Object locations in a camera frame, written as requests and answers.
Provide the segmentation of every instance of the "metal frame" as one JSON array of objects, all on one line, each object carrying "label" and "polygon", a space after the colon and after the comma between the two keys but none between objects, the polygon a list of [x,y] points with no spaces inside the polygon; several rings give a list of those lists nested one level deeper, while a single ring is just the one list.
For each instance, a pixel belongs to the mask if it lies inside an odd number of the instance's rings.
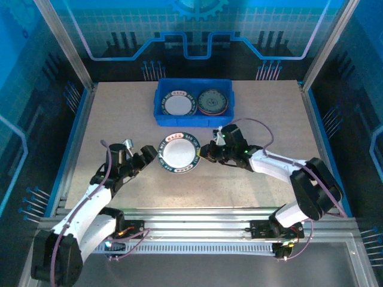
[{"label": "metal frame", "polygon": [[327,60],[328,56],[333,50],[333,47],[337,43],[339,37],[341,36],[343,30],[345,29],[348,21],[350,20],[358,4],[359,4],[359,0],[349,0],[348,3],[346,4],[328,40],[317,53],[314,61],[311,63],[311,66],[305,75],[305,78],[303,79],[303,83],[304,83],[303,91],[307,92],[310,89],[312,83],[314,82],[315,78],[317,77],[320,70],[322,69],[325,61]]},{"label": "metal frame", "polygon": [[71,63],[81,83],[89,92],[91,92],[93,88],[93,81],[90,78],[84,63],[81,61],[74,44],[72,43],[51,2],[49,0],[34,0],[34,2],[40,10],[45,22],[47,22],[54,37],[57,39],[61,49],[65,53],[66,58]]},{"label": "metal frame", "polygon": [[[172,246],[176,243],[184,245],[200,245],[200,243],[220,243],[221,245],[243,244],[266,246],[275,239],[251,239],[251,234],[244,231],[249,227],[250,220],[264,220],[275,211],[274,208],[245,208],[245,209],[136,209],[125,212],[126,219],[141,219],[145,227],[152,231],[148,236],[148,244],[156,246]],[[55,218],[44,218],[39,230],[49,230],[56,225],[69,209],[59,208]],[[363,241],[360,237],[357,223],[354,218],[338,219],[324,216],[315,222],[315,231],[312,243],[344,243],[348,249],[350,261],[361,287],[378,286]],[[304,224],[305,239],[310,232],[310,223]],[[31,257],[27,264],[19,286],[38,286],[39,282],[31,280]]]},{"label": "metal frame", "polygon": [[[308,90],[318,75],[321,67],[326,61],[332,48],[336,44],[344,27],[346,26],[352,12],[355,10],[359,0],[349,0],[345,6],[342,15],[339,17],[330,38],[324,44],[318,53],[313,64],[309,68],[305,77],[305,85],[303,86],[303,101],[308,111],[311,126],[317,141],[318,149],[321,157],[326,164],[330,165],[330,157],[327,155],[325,144],[321,138],[320,128],[312,109],[312,104],[308,96]],[[92,88],[90,77],[81,62],[68,34],[64,30],[61,21],[54,11],[48,0],[35,0],[38,8],[43,14],[46,22],[57,38],[60,46],[70,60],[75,72],[80,77],[87,89]],[[77,134],[84,133],[86,127],[86,119],[89,116],[92,100],[87,99],[89,109],[84,109],[81,113],[81,128],[77,130]],[[72,142],[71,153],[68,157],[66,169],[74,168],[76,155],[80,149],[82,137],[76,136]],[[69,210],[65,209],[65,202],[59,201],[61,196],[67,192],[70,185],[71,174],[68,172],[65,178],[62,178],[60,188],[58,190],[51,218],[44,218],[39,229],[50,229],[59,222]],[[135,209],[126,210],[126,219],[145,220],[145,226],[152,228],[152,232],[148,237],[148,242],[155,245],[164,243],[184,243],[194,244],[201,242],[220,242],[225,243],[254,243],[254,244],[270,244],[274,242],[272,239],[251,240],[250,233],[246,233],[244,228],[249,226],[250,220],[268,219],[275,211],[275,208],[246,208],[246,209]],[[305,234],[309,232],[309,224],[304,224]],[[325,216],[322,220],[315,222],[315,232],[312,239],[313,243],[344,243],[347,246],[351,263],[354,269],[358,284],[363,287],[378,286],[374,276],[372,267],[364,248],[357,223],[354,218],[334,219]],[[25,269],[20,279],[19,286],[40,286],[40,282],[32,280],[30,277],[32,259],[32,247],[25,264]]]}]

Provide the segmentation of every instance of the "blue plastic bin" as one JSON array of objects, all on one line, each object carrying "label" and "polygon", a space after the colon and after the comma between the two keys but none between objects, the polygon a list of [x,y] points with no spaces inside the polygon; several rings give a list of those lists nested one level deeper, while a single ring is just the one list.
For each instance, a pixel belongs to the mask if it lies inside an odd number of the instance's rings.
[{"label": "blue plastic bin", "polygon": [[[204,115],[200,110],[194,115],[164,115],[161,111],[163,97],[172,91],[187,91],[197,99],[204,90],[210,88],[224,93],[229,101],[227,110],[222,115]],[[158,88],[154,97],[154,117],[157,124],[162,127],[219,127],[233,120],[234,104],[231,80],[162,78],[158,82]]]}]

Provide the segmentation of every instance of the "white circular plate on table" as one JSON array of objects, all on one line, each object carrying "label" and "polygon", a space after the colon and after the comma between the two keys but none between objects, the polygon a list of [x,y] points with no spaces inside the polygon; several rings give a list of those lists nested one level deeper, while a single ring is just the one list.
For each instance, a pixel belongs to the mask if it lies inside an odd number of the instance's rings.
[{"label": "white circular plate on table", "polygon": [[186,173],[194,169],[199,157],[198,140],[189,133],[173,133],[164,138],[158,147],[160,164],[169,172]]}]

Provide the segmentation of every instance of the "stacked plates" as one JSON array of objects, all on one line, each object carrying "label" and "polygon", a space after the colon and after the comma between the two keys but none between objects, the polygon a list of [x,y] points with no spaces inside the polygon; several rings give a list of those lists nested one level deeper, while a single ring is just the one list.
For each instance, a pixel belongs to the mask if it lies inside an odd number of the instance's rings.
[{"label": "stacked plates", "polygon": [[198,97],[198,108],[205,115],[221,115],[227,110],[227,97],[218,90],[203,91]]},{"label": "stacked plates", "polygon": [[161,101],[161,110],[165,115],[194,115],[197,108],[204,115],[221,115],[229,106],[227,97],[220,91],[203,91],[196,99],[187,91],[172,91]]}]

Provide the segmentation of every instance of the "wooden table surface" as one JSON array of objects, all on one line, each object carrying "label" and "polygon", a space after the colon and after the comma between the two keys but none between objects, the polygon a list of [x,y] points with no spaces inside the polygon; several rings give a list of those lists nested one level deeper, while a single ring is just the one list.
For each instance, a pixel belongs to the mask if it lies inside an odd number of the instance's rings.
[{"label": "wooden table surface", "polygon": [[[187,132],[201,146],[212,139],[212,129],[160,127],[153,117],[157,82],[99,83],[78,156],[66,208],[82,198],[90,178],[105,162],[109,144],[133,139],[135,151],[155,148],[167,135]],[[296,81],[233,81],[235,118],[253,117],[275,135],[269,150],[286,157],[319,157]],[[250,121],[237,123],[249,144],[269,142],[268,131]],[[277,207],[294,200],[288,184],[264,174],[200,160],[191,172],[167,172],[156,159],[113,198],[110,207]]]}]

